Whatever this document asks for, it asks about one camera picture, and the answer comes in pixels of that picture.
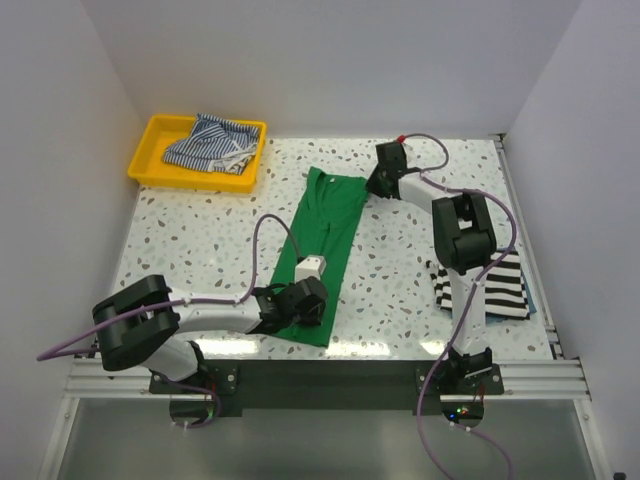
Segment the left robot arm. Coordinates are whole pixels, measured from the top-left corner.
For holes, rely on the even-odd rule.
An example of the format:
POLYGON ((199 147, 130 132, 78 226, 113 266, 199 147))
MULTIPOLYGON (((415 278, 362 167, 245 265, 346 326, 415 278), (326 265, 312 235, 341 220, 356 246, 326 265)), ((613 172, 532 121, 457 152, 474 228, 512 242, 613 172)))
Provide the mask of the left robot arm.
POLYGON ((149 275, 95 305, 92 316, 104 370, 143 366, 196 392, 207 380, 204 357, 195 342, 178 334, 271 335, 297 324, 318 326, 328 298, 316 277, 258 287, 247 298, 215 298, 172 290, 162 275, 149 275))

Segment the green tank top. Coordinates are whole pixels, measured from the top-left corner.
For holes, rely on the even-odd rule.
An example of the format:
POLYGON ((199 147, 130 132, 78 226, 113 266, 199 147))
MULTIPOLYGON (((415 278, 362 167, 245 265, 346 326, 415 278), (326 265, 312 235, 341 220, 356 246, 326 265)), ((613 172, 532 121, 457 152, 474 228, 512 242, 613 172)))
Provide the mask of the green tank top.
POLYGON ((368 198, 365 185, 363 177, 309 169, 290 230, 303 256, 325 259, 322 282, 328 299, 319 326, 292 325, 276 333, 276 338, 315 347, 329 345, 349 255, 368 198))

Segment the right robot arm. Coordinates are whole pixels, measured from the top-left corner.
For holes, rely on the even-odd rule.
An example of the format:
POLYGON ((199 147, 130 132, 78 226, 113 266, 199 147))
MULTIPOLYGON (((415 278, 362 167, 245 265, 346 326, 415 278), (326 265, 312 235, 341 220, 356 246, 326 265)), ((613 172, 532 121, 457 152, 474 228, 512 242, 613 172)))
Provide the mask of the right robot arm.
POLYGON ((367 191, 431 215, 434 250, 450 282, 454 327, 431 379, 442 391, 469 392, 493 366, 486 337, 485 276, 497 242, 486 198, 477 191, 437 184, 410 168, 400 140, 378 144, 376 155, 367 191))

